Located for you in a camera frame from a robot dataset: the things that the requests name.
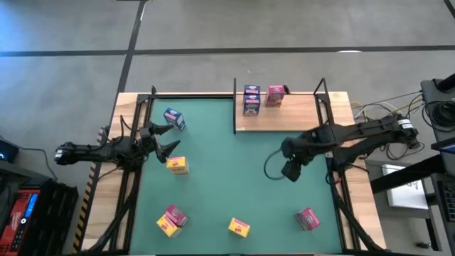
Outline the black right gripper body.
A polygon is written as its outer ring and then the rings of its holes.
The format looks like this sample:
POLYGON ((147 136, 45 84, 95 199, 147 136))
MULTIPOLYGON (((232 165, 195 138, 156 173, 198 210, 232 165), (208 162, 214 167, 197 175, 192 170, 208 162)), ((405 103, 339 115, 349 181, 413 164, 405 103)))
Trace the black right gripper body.
POLYGON ((288 160, 281 170, 282 175, 292 182, 296 182, 301 175, 301 164, 297 160, 288 160))

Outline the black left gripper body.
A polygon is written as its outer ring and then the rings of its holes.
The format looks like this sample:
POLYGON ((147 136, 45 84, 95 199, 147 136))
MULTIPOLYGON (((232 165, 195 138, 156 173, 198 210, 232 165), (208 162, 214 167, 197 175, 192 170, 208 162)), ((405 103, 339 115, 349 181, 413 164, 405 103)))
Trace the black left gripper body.
POLYGON ((160 145, 158 137, 155 134, 146 134, 140 137, 136 157, 139 160, 144 160, 146 157, 150 155, 150 153, 154 152, 156 158, 160 159, 159 149, 160 145))

